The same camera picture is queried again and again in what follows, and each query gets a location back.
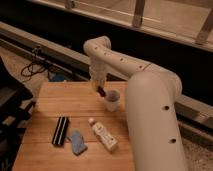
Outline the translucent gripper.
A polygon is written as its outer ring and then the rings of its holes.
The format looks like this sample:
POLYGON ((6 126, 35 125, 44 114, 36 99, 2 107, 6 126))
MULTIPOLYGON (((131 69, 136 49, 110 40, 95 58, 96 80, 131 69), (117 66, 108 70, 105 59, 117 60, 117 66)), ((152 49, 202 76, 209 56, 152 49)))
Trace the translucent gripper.
POLYGON ((107 72, 106 70, 97 70, 92 67, 89 68, 90 82, 94 91, 97 91, 99 87, 105 86, 107 72))

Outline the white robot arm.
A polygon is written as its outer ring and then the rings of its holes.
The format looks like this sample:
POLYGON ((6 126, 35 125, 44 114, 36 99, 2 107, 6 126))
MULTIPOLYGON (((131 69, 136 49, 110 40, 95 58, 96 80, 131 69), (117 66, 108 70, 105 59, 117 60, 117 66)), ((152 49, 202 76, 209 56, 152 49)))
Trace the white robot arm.
POLYGON ((128 78, 125 111, 135 171, 188 171, 175 111, 182 93, 178 75, 113 51, 106 36, 87 40, 83 49, 95 88, 105 84, 108 66, 128 78))

